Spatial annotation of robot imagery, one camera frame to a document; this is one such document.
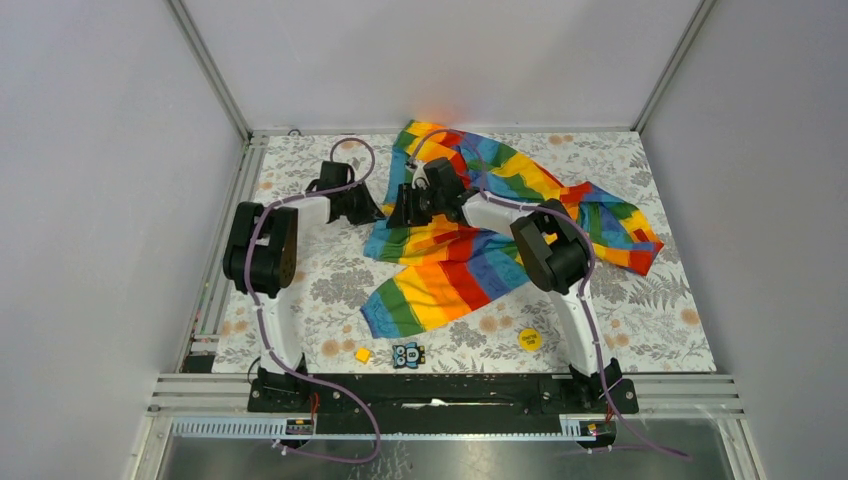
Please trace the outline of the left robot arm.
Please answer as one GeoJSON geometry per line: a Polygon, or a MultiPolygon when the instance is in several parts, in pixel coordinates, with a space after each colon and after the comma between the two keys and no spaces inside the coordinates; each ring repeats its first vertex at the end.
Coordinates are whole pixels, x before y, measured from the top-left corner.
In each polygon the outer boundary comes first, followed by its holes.
{"type": "Polygon", "coordinates": [[[351,165],[324,161],[303,194],[267,206],[241,202],[232,220],[222,268],[258,315],[262,347],[254,395],[273,398],[288,411],[307,404],[311,387],[295,321],[280,308],[294,299],[287,288],[297,272],[299,240],[341,217],[362,225],[384,215],[351,165]]]}

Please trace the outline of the rainbow striped jacket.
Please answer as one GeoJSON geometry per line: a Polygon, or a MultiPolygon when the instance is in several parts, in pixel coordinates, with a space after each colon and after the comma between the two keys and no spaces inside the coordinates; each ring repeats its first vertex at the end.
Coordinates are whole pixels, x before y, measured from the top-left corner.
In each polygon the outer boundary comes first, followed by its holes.
{"type": "MultiPolygon", "coordinates": [[[[566,186],[531,157],[511,146],[470,132],[412,120],[392,146],[391,212],[397,188],[411,180],[406,163],[447,158],[465,186],[487,174],[490,192],[518,202],[556,198],[592,241],[598,259],[645,276],[664,244],[644,214],[600,187],[566,186]]],[[[512,240],[436,216],[429,224],[390,229],[374,225],[365,256],[396,263],[402,271],[379,285],[361,308],[375,338],[404,338],[435,330],[524,285],[528,277],[512,240]]]]}

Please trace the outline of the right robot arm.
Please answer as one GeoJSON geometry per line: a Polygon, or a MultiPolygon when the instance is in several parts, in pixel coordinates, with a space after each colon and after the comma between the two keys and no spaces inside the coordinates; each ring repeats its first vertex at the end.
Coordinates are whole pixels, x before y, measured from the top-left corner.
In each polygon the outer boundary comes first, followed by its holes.
{"type": "Polygon", "coordinates": [[[388,225],[424,226],[437,215],[514,241],[527,277],[549,295],[562,324],[575,402],[589,412],[607,405],[622,373],[618,361],[605,353],[597,326],[590,291],[596,257],[561,202],[517,202],[465,186],[441,158],[417,168],[411,180],[398,186],[388,225]]]}

